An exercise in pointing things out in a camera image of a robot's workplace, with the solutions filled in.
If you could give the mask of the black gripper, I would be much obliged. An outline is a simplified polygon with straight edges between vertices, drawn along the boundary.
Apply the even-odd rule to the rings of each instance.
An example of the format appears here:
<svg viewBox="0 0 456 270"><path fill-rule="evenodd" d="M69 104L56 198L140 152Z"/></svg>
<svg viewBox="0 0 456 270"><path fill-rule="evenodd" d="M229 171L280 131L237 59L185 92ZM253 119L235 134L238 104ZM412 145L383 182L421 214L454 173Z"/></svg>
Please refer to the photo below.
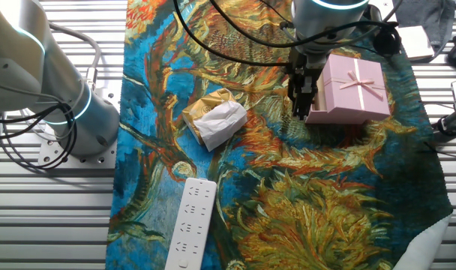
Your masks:
<svg viewBox="0 0 456 270"><path fill-rule="evenodd" d="M289 98L292 101L292 114L304 120L318 93L317 80L325 67L325 55L309 53L305 55L292 48L289 53Z"/></svg>

